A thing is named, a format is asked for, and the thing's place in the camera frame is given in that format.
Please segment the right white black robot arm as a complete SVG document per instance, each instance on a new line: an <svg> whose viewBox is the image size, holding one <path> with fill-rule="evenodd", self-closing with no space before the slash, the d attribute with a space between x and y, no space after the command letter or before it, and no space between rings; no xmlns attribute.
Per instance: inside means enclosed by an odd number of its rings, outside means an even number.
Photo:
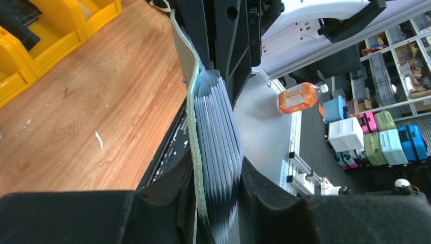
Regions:
<svg viewBox="0 0 431 244"><path fill-rule="evenodd" d="M219 70L230 102L240 95L253 67L275 50L270 40L302 39L312 33L331 43L361 32L386 9L385 1L170 1L207 68Z"/></svg>

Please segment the green leather card holder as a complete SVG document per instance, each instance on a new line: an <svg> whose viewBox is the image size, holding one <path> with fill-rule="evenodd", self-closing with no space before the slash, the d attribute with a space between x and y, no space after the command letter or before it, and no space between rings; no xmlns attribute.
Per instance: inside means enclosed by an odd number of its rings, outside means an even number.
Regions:
<svg viewBox="0 0 431 244"><path fill-rule="evenodd" d="M171 10L170 20L187 84L187 119L199 219L209 243L226 243L237 211L244 148L218 70L207 69Z"/></svg>

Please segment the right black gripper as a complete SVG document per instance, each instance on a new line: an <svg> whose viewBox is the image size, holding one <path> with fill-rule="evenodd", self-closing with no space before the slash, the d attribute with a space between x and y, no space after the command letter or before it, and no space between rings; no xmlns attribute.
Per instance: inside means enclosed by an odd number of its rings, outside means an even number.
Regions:
<svg viewBox="0 0 431 244"><path fill-rule="evenodd" d="M211 68L204 3L176 1L202 63ZM234 105L251 73L261 64L262 37L285 7L281 0L214 1L216 67Z"/></svg>

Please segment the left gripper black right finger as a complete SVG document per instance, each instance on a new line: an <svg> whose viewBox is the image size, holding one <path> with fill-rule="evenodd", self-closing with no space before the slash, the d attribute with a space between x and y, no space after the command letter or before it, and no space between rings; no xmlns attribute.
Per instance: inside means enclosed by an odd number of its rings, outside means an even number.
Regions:
<svg viewBox="0 0 431 244"><path fill-rule="evenodd" d="M243 160L241 243L430 243L430 205L418 197L297 198Z"/></svg>

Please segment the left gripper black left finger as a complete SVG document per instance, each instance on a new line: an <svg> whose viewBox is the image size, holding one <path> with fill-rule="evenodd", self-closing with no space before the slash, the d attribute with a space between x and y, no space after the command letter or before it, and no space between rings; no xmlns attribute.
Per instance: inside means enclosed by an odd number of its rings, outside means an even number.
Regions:
<svg viewBox="0 0 431 244"><path fill-rule="evenodd" d="M194 213L187 152L140 190L5 195L1 243L191 243Z"/></svg>

